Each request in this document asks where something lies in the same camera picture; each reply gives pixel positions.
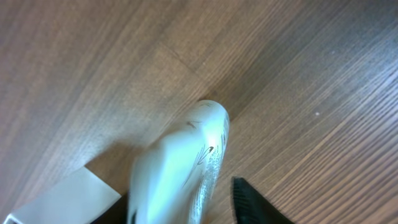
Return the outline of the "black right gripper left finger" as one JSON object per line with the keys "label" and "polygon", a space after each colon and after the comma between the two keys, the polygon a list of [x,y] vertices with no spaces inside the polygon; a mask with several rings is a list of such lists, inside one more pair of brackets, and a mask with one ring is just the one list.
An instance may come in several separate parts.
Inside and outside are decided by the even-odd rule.
{"label": "black right gripper left finger", "polygon": [[107,211],[90,224],[126,224],[128,213],[128,193],[124,194]]}

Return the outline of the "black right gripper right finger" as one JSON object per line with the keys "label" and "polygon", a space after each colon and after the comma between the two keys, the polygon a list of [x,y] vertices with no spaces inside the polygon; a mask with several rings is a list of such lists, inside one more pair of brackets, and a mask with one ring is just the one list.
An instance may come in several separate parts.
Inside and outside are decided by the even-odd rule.
{"label": "black right gripper right finger", "polygon": [[294,224],[242,177],[231,179],[231,197],[237,224]]}

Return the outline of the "white squeeze tube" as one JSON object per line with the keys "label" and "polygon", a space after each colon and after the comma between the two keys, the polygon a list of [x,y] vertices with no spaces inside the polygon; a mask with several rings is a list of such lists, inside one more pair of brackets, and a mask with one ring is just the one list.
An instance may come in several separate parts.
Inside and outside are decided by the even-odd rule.
{"label": "white squeeze tube", "polygon": [[215,191],[229,135],[229,115],[196,102],[132,165],[127,222],[201,223]]}

